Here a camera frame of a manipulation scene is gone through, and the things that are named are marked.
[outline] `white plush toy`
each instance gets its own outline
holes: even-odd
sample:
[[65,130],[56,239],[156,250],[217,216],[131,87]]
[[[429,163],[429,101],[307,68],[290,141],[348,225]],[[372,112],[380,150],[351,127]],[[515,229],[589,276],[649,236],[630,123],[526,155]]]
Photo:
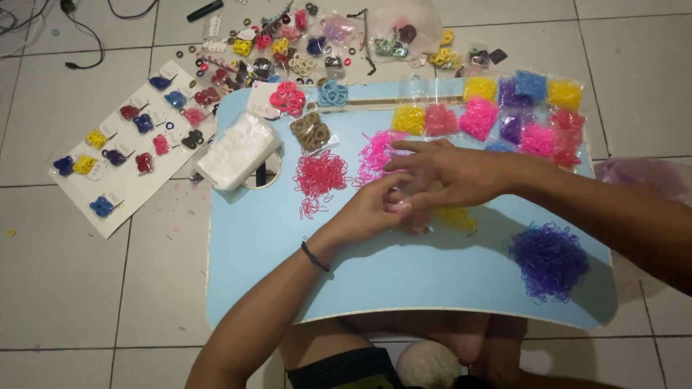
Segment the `white plush toy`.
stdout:
[[435,341],[411,343],[397,361],[397,373],[404,386],[450,389],[461,371],[457,357]]

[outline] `right hand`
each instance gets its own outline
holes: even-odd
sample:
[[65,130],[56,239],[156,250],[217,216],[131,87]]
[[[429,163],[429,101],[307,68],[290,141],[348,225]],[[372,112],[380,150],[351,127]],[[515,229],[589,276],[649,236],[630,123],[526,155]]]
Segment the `right hand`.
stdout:
[[[415,211],[436,207],[478,206],[508,193],[526,158],[514,153],[487,152],[455,147],[447,140],[433,142],[392,142],[397,150],[414,154],[395,157],[384,170],[407,170],[415,175],[414,195],[409,199]],[[434,182],[442,189],[429,192]]]

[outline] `black bracelet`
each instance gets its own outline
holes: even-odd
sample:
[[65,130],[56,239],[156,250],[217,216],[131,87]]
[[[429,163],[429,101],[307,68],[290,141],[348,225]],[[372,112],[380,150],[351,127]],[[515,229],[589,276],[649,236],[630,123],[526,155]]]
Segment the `black bracelet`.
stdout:
[[310,262],[312,262],[315,266],[319,267],[320,269],[329,273],[329,270],[331,270],[331,266],[329,266],[329,265],[325,266],[325,265],[321,264],[320,261],[317,260],[317,257],[315,255],[312,255],[310,250],[307,249],[307,245],[305,244],[305,242],[300,243],[300,248],[302,248],[305,255],[307,255],[308,258],[310,258]]

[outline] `lap desk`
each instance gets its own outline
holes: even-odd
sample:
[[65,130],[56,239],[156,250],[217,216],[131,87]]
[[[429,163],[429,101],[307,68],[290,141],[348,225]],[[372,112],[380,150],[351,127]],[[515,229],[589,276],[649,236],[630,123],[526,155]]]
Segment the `lap desk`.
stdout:
[[[449,82],[448,88],[455,94],[462,92],[463,79],[444,82]],[[218,132],[242,111],[249,93],[249,89],[236,91],[221,102]],[[398,94],[398,82],[349,87],[350,100],[396,98]],[[312,93],[308,100],[316,98]],[[341,142],[332,152],[348,163],[347,177],[358,176],[358,153],[368,144],[361,133],[372,136],[389,128],[391,120],[391,109],[367,107],[322,115]],[[334,198],[323,204],[329,211],[317,212],[313,220],[300,219],[304,195],[294,190],[292,178],[301,154],[290,122],[284,117],[273,123],[285,146],[280,150],[281,172],[272,185],[261,190],[242,188],[232,196],[213,192],[207,286],[207,317],[212,327],[356,192],[351,186],[332,190]],[[498,132],[496,123],[493,133]],[[480,148],[463,137],[452,142]],[[576,172],[593,177],[586,142],[580,151],[582,164]],[[607,247],[560,217],[512,195],[474,207],[470,214],[478,219],[478,231],[470,237],[433,224],[435,231],[428,235],[411,237],[390,231],[348,246],[332,263],[332,272],[321,277],[296,322],[369,311],[449,309],[524,316],[589,329],[605,325],[614,316],[617,299]],[[588,254],[590,270],[573,288],[567,303],[550,296],[547,302],[529,297],[520,267],[507,256],[511,236],[532,222],[569,226]]]

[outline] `floor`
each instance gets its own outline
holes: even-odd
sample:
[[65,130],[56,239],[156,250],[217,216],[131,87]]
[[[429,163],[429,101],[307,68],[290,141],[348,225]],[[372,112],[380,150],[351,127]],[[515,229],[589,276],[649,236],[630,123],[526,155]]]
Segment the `floor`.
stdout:
[[[78,1],[77,20],[107,47],[105,61],[89,71],[63,63],[96,61],[94,39],[50,1],[45,26],[35,19],[29,30],[0,36],[0,53],[35,41],[0,60],[3,386],[182,388],[211,332],[203,274],[210,204],[201,201],[209,186],[193,188],[184,167],[104,241],[46,166],[57,148],[83,138],[176,51],[184,50],[181,63],[194,68],[186,49],[201,43],[202,23],[189,24],[184,16],[208,0],[161,0],[134,21],[116,19],[104,0]],[[533,68],[584,81],[593,159],[652,156],[692,164],[692,132],[684,125],[692,122],[689,0],[433,1],[456,33],[456,49],[481,42],[509,54],[499,70]],[[140,0],[113,2],[125,15],[144,7]],[[31,3],[3,0],[0,6]],[[322,0],[319,6],[353,13],[366,3]],[[258,20],[266,16],[262,10],[282,4],[227,0],[223,26]],[[31,12],[16,13],[25,19]],[[368,78],[365,69],[354,58],[349,80],[395,81],[411,72],[394,63]],[[430,67],[418,72],[435,76]],[[174,225],[181,229],[173,234]],[[6,236],[9,228],[14,237]],[[626,388],[692,386],[692,298],[631,267],[617,266],[616,276],[620,309],[609,326],[585,332],[532,323],[522,366]],[[378,341],[395,359],[409,339]],[[252,389],[284,385],[276,355],[248,383]]]

